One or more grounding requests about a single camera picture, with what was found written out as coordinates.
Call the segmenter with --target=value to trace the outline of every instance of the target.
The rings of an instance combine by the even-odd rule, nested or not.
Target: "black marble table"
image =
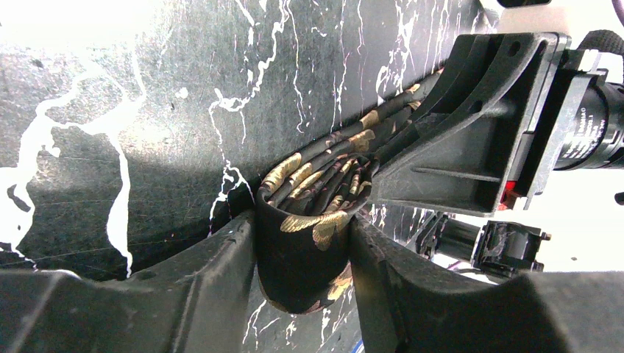
[[[0,14],[0,268],[95,280],[210,236],[293,150],[433,72],[457,35],[486,30],[477,0],[14,11]],[[369,211],[402,242],[421,216]],[[293,317],[252,287],[245,352],[350,352],[358,335],[352,290]]]

